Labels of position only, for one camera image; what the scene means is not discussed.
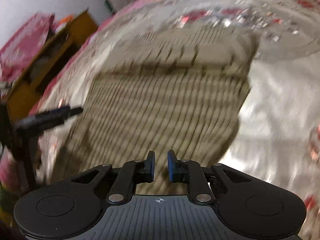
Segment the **beige striped knit sweater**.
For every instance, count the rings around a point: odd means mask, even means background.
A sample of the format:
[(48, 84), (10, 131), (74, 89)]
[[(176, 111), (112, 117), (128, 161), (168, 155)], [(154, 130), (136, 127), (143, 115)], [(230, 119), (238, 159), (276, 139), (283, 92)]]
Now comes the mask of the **beige striped knit sweater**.
[(103, 163), (156, 154), (155, 179), (138, 194), (180, 194), (167, 152), (209, 166), (239, 128), (260, 37), (242, 28), (182, 28), (119, 42), (93, 80), (54, 165), (60, 181)]

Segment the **wooden side cabinet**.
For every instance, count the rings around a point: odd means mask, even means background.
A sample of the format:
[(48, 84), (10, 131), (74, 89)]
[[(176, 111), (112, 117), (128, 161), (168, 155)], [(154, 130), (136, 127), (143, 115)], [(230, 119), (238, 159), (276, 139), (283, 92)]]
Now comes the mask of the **wooden side cabinet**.
[(4, 97), (12, 121), (28, 116), (50, 82), (97, 29), (97, 24), (85, 10), (50, 36)]

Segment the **pink floral cloth on cabinet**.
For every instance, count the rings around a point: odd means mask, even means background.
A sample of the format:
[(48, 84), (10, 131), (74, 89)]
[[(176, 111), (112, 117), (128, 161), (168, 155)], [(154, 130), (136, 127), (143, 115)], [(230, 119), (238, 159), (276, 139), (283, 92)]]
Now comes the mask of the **pink floral cloth on cabinet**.
[(54, 14), (31, 16), (1, 49), (1, 81), (13, 82), (29, 66), (54, 28)]

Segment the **green bottle by wall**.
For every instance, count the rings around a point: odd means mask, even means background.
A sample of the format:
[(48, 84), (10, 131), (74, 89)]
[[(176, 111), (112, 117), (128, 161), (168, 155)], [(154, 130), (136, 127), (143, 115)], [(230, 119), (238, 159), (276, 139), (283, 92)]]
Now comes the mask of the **green bottle by wall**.
[(109, 10), (111, 15), (115, 15), (116, 14), (116, 10), (112, 6), (112, 4), (109, 2), (109, 0), (105, 0), (105, 6), (107, 7), (107, 9)]

